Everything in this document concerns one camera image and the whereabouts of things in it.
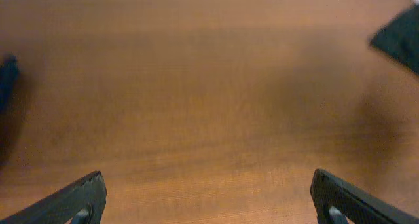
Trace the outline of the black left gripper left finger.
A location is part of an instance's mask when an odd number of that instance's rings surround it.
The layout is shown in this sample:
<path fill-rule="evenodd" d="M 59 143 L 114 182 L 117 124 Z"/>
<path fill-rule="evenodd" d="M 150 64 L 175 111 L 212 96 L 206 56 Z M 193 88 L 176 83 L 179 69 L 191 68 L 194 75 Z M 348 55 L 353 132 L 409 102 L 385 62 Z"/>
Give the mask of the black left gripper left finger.
<path fill-rule="evenodd" d="M 99 223 L 107 189 L 100 171 L 93 171 L 38 202 L 1 220 L 2 223 Z"/>

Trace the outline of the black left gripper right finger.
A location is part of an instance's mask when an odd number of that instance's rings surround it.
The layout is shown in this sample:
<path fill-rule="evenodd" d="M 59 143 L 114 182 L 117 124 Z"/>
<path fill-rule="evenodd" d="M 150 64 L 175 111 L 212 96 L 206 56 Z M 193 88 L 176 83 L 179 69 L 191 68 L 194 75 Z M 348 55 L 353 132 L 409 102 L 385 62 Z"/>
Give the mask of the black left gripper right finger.
<path fill-rule="evenodd" d="M 320 224 L 418 224 L 417 217 L 383 202 L 324 169 L 315 170 L 310 195 Z"/>

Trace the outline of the black shorts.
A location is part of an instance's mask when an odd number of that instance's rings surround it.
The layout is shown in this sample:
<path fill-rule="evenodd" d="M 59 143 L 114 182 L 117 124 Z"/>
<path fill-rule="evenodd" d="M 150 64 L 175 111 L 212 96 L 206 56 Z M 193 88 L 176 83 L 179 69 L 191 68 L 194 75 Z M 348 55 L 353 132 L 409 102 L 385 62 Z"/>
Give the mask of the black shorts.
<path fill-rule="evenodd" d="M 418 5 L 398 14 L 380 28 L 370 45 L 418 74 Z"/>

